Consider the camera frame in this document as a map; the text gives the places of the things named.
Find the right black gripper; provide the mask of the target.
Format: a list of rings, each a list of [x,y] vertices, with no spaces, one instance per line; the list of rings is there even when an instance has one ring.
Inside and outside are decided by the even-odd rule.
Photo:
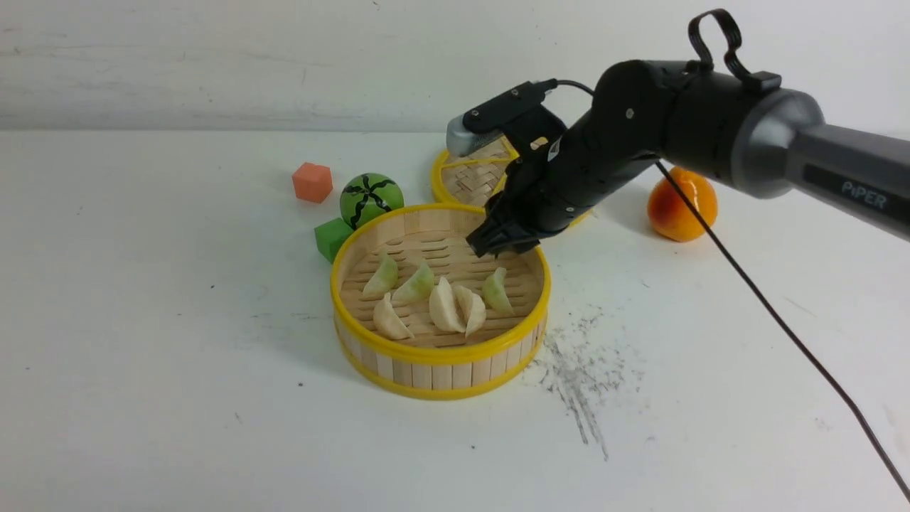
[[[657,151],[656,117],[585,114],[508,178],[466,242],[478,258],[529,252],[635,179]]]

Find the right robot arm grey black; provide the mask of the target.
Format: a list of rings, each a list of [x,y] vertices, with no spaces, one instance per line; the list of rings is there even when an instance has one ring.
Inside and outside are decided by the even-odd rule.
[[[908,237],[908,142],[826,123],[815,98],[783,88],[777,75],[621,62],[571,127],[544,107],[563,84],[516,85],[449,124],[455,155],[500,135],[519,152],[466,238],[480,257],[533,249],[663,160],[762,200],[800,189]]]

